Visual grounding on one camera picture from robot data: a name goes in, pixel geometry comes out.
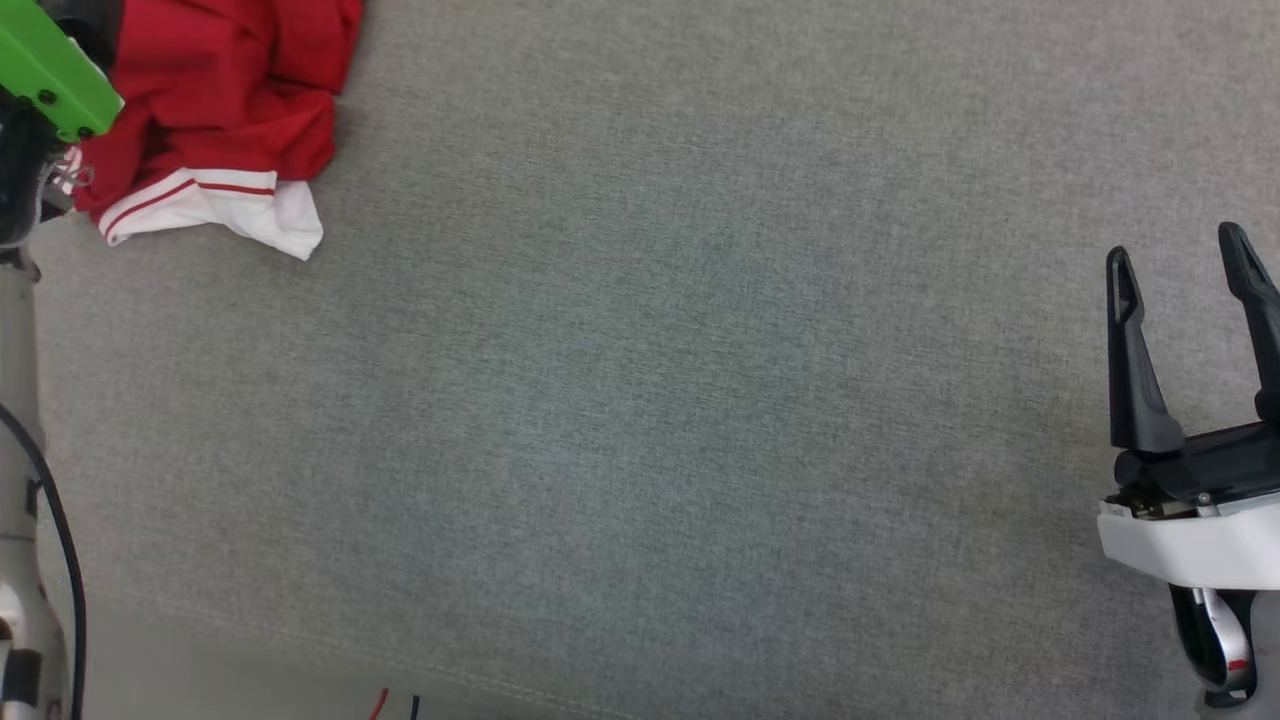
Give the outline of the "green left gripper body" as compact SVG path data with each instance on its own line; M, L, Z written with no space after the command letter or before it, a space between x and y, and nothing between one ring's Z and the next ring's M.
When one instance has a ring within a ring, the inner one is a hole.
M3 1L3 88L32 101L60 141L110 131L125 101L110 79L123 1Z

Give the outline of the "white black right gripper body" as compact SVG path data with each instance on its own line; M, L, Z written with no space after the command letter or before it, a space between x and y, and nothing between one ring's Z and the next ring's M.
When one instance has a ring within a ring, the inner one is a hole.
M1106 557L1172 585L1276 591L1277 425L1193 436L1176 454L1121 451L1097 528Z

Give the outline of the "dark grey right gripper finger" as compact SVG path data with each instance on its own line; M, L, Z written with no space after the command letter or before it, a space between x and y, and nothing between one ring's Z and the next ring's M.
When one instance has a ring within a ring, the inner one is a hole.
M1111 446L1142 456L1176 454L1187 437L1165 404L1143 331L1146 304L1123 246L1108 251L1105 272Z
M1279 421L1279 292L1248 234L1234 222L1219 224L1219 247L1231 295L1242 302L1251 334L1260 389L1254 410Z

